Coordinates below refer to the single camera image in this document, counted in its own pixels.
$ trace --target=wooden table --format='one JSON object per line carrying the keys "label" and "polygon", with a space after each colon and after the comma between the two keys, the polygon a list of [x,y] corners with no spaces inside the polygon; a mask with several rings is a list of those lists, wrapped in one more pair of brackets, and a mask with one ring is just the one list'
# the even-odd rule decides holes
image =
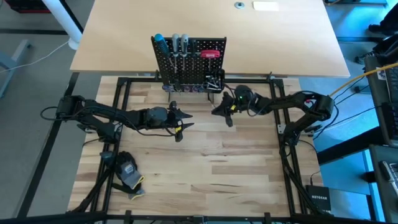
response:
{"label": "wooden table", "polygon": [[[117,79],[102,77],[96,98],[99,103],[112,105]],[[300,90],[298,80],[284,82],[286,94]],[[270,97],[268,84],[248,86]],[[127,110],[167,107],[168,94],[161,87],[161,83],[133,83]],[[193,115],[185,122],[195,122],[184,131],[179,143],[174,138],[144,137],[123,129],[119,151],[130,152],[136,159],[140,173],[146,177],[142,185],[146,194],[130,201],[125,193],[113,189],[109,213],[132,210],[135,215],[258,217],[270,212],[272,216],[289,216],[273,113],[254,118],[246,113],[234,114],[234,126],[229,128],[224,118],[210,114],[213,107],[206,97],[204,93],[172,95],[171,100],[176,100],[182,111]],[[215,95],[216,105],[221,97]],[[302,115],[298,109],[289,112],[292,121]],[[164,134],[164,130],[151,132]],[[94,138],[96,134],[89,134],[86,140]],[[312,142],[308,137],[302,139]],[[102,148],[100,142],[83,148],[68,209],[75,208],[94,186]],[[303,183],[308,184],[310,175],[319,171],[317,155],[302,142],[297,145],[297,154]],[[313,180],[322,184],[319,174]],[[299,212],[295,188],[294,198]]]}
{"label": "wooden table", "polygon": [[96,0],[71,70],[154,72],[150,41],[171,37],[227,37],[226,73],[349,77],[322,0],[275,0],[257,11],[252,0]]}

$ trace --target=tool holder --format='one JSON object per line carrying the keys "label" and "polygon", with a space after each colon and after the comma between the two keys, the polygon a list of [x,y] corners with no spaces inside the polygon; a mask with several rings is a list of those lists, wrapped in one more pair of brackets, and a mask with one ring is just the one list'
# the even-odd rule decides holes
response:
{"label": "tool holder", "polygon": [[[189,93],[221,93],[224,88],[224,70],[223,60],[226,47],[226,37],[224,38],[189,38],[188,54],[185,57],[185,70],[183,69],[183,57],[180,47],[180,39],[178,38],[178,56],[174,62],[173,46],[171,37],[165,37],[165,41],[171,52],[171,60],[173,65],[177,66],[177,72],[174,73],[174,66],[170,60],[160,51],[154,37],[150,38],[154,48],[156,61],[159,66],[159,74],[163,82],[163,89],[167,92],[189,92]],[[192,52],[192,43],[196,41],[196,51]],[[202,50],[219,50],[220,56],[212,58],[201,58]],[[209,77],[217,76],[219,80],[220,90],[208,89]]]}

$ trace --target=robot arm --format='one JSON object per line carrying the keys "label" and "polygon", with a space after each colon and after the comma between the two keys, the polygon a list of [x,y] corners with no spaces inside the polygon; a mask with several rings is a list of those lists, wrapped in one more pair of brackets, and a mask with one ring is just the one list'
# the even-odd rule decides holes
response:
{"label": "robot arm", "polygon": [[[330,118],[333,112],[334,101],[329,96],[321,95],[311,91],[301,91],[293,95],[276,98],[274,100],[263,97],[258,93],[253,93],[245,85],[239,85],[234,91],[234,97],[228,92],[223,93],[223,101],[213,109],[213,115],[225,117],[226,124],[232,127],[231,115],[236,112],[251,110],[254,115],[265,115],[273,110],[284,108],[299,108],[305,114],[296,122],[286,125],[283,139],[289,144],[296,145],[300,133],[311,126],[316,121],[325,121]],[[305,103],[312,101],[313,105],[308,107]]]}
{"label": "robot arm", "polygon": [[[124,111],[97,103],[95,100],[86,100],[82,96],[66,96],[61,98],[56,115],[62,121],[78,121],[80,123],[78,127],[83,130],[97,131],[100,139],[108,143],[115,143],[120,137],[119,126],[113,123],[104,123],[94,116],[119,121],[138,132],[142,129],[166,129],[169,135],[139,133],[146,136],[174,136],[176,142],[182,140],[182,131],[193,125],[193,123],[184,124],[182,122],[182,119],[191,118],[192,115],[177,109],[175,101],[171,102],[167,109],[157,106],[143,110]],[[169,128],[174,128],[175,133],[172,133]]]}

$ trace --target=black pegboard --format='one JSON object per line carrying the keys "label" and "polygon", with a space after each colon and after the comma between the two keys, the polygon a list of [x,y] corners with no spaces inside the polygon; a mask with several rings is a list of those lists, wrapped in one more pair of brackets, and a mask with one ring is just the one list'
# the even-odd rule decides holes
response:
{"label": "black pegboard", "polygon": [[[159,50],[155,43],[154,37],[150,38],[154,48],[156,61],[159,66],[159,72],[162,77],[164,85],[174,85],[178,80],[180,85],[195,85],[201,86],[205,81],[205,73],[209,70],[209,59],[201,58],[200,52],[202,50],[219,50],[220,57],[211,59],[211,70],[221,69],[223,67],[224,53],[226,47],[226,37],[224,38],[189,38],[188,40],[188,55],[185,57],[185,70],[183,71],[183,57],[181,56],[180,38],[178,39],[178,52],[180,53],[176,58],[177,72],[174,74],[174,68],[166,56]],[[196,57],[192,57],[192,41],[197,42]],[[171,37],[165,37],[167,46],[171,53],[172,63],[174,64],[173,47]]]}

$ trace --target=white sticker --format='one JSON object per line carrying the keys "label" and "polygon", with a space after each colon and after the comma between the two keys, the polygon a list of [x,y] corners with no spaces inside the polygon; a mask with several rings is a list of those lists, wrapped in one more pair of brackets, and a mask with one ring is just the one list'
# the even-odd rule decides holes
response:
{"label": "white sticker", "polygon": [[253,8],[258,11],[279,11],[277,2],[253,2]]}
{"label": "white sticker", "polygon": [[130,174],[132,171],[134,171],[134,168],[133,168],[133,166],[132,166],[131,164],[129,164],[129,165],[127,165],[127,166],[124,168],[124,171],[125,171],[127,174]]}
{"label": "white sticker", "polygon": [[386,71],[385,71],[385,70],[378,71],[378,72],[377,72],[377,77],[378,77],[380,80],[386,81]]}

